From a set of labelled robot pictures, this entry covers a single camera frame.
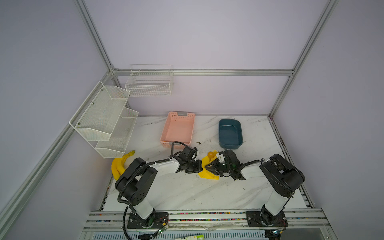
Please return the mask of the yellow paper napkin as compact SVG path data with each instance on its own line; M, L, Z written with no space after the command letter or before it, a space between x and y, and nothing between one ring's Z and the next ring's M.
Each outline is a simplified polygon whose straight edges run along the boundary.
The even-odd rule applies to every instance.
M202 168L203 170L198 173L199 177L202 178L202 179L207 179L207 180L219 180L219 176L217 175L214 175L213 173L209 172L205 166L210 164L213 160L215 160L216 158L213 157L211 158L211 155L208 154L206 157L204 157L202 159Z

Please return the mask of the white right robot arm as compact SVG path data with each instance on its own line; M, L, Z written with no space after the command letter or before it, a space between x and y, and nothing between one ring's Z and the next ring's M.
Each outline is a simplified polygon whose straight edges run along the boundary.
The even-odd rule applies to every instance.
M252 178L265 177L273 191L262 206L256 222L271 227L283 221L283 210L295 191L304 183L304 174L279 154L269 159L253 160L241 163L232 150L208 153L208 161L202 164L202 170L215 177L230 177L233 180L247 181Z

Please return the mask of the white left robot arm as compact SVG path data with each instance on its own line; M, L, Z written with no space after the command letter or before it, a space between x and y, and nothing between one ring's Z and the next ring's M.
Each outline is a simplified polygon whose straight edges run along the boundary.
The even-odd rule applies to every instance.
M115 183L119 192L117 201L125 204L122 229L126 239L130 239L128 226L140 228L159 227L152 234L144 234L139 240L152 240L169 227L169 213L157 213L149 203L147 195L156 177L185 172L197 174L203 171L202 161L197 159L198 149L182 142L172 142L170 156L163 160L146 162L136 158Z

